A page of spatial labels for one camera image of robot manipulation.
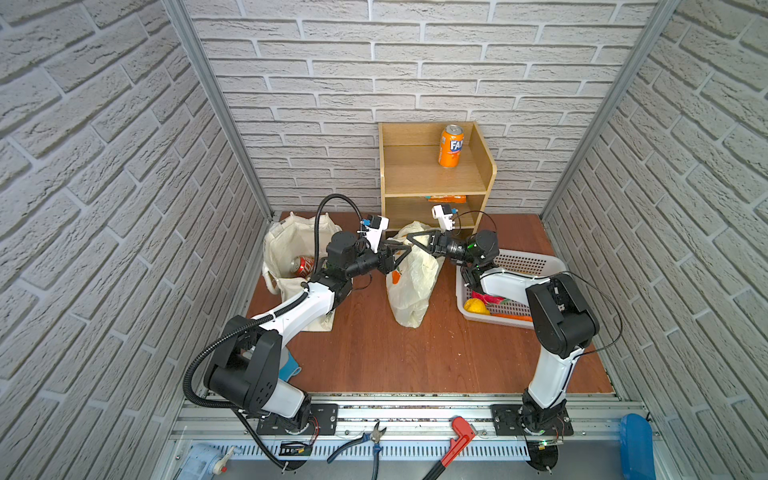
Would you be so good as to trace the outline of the cream plastic grocery bag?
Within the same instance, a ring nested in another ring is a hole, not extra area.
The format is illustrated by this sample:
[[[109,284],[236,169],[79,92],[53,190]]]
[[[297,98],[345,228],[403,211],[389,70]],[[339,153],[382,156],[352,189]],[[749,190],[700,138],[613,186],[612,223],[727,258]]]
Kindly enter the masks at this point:
[[[400,325],[421,325],[443,263],[444,258],[435,258],[414,246],[397,269],[386,276],[389,305]]]

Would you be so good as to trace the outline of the red cola can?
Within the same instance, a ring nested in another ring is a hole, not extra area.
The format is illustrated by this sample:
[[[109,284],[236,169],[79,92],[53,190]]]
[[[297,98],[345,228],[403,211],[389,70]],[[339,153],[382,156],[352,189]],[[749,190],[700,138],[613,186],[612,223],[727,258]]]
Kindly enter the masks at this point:
[[[299,255],[292,259],[290,273],[295,277],[309,278],[314,271],[315,258],[309,255]]]

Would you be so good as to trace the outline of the white floral canvas tote bag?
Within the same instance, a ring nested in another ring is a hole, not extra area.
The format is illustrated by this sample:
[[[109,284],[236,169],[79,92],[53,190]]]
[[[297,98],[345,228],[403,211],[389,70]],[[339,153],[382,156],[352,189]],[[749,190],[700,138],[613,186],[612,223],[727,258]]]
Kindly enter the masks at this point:
[[[325,213],[319,220],[320,253],[314,253],[315,218],[303,218],[291,212],[275,223],[264,239],[264,263],[262,274],[267,289],[280,294],[285,302],[302,291],[301,284],[312,273],[314,261],[319,255],[326,256],[326,246],[331,237],[341,231]]]

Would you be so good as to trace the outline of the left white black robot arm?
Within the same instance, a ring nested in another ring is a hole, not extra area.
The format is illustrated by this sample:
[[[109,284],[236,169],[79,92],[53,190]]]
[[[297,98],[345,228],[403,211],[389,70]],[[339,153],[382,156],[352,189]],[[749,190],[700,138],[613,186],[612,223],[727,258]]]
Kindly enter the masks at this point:
[[[258,318],[231,318],[223,335],[192,360],[183,378],[186,398],[207,408],[276,414],[289,429],[302,431],[310,423],[311,399],[279,378],[283,349],[309,323],[335,310],[353,290],[355,277],[374,270],[388,274],[411,249],[383,240],[373,250],[351,232],[335,233],[327,257],[316,263],[299,294]]]

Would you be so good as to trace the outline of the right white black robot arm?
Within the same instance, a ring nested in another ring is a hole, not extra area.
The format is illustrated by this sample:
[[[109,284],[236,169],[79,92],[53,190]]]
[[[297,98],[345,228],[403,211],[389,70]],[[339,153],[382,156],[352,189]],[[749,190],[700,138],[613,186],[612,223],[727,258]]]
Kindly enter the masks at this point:
[[[465,240],[440,230],[411,233],[406,238],[434,257],[461,267],[473,291],[527,306],[541,344],[536,371],[522,396],[519,423],[532,435],[543,435],[565,416],[566,391],[578,359],[599,332],[577,282],[566,271],[550,275],[516,273],[497,265],[497,234],[481,230]]]

